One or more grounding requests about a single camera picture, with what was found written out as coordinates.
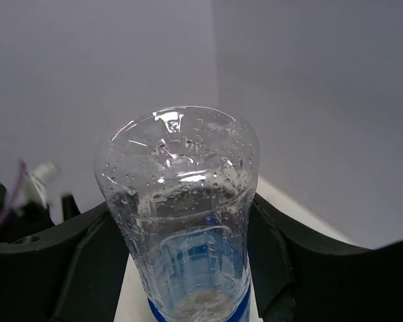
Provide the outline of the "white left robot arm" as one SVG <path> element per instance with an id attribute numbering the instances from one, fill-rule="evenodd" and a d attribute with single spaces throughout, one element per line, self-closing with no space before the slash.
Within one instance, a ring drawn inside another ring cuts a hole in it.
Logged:
<path id="1" fill-rule="evenodd" d="M 54 224 L 49 208 L 30 201 L 12 207 L 5 201 L 7 189 L 0 183 L 0 253 L 39 252 L 74 243 L 86 229 L 78 218 Z"/>

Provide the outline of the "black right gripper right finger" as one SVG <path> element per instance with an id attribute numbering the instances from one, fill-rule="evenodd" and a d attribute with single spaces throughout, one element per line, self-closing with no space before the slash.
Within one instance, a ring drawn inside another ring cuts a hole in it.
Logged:
<path id="1" fill-rule="evenodd" d="M 403 241 L 374 250 L 348 244 L 256 195 L 248 252 L 264 321 L 403 321 Z"/>

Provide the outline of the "clear bottle blue label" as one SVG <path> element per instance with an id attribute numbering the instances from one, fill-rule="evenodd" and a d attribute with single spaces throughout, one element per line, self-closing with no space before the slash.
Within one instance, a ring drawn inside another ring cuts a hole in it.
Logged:
<path id="1" fill-rule="evenodd" d="M 95 178 L 158 321 L 248 321 L 260 149 L 241 117 L 168 107 L 95 153 Z"/>

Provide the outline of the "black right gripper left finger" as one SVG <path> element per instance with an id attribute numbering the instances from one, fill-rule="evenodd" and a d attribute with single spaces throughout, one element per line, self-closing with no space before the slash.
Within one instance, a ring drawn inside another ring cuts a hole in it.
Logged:
<path id="1" fill-rule="evenodd" d="M 104 203 L 0 244 L 0 321 L 113 321 L 128 256 Z"/>

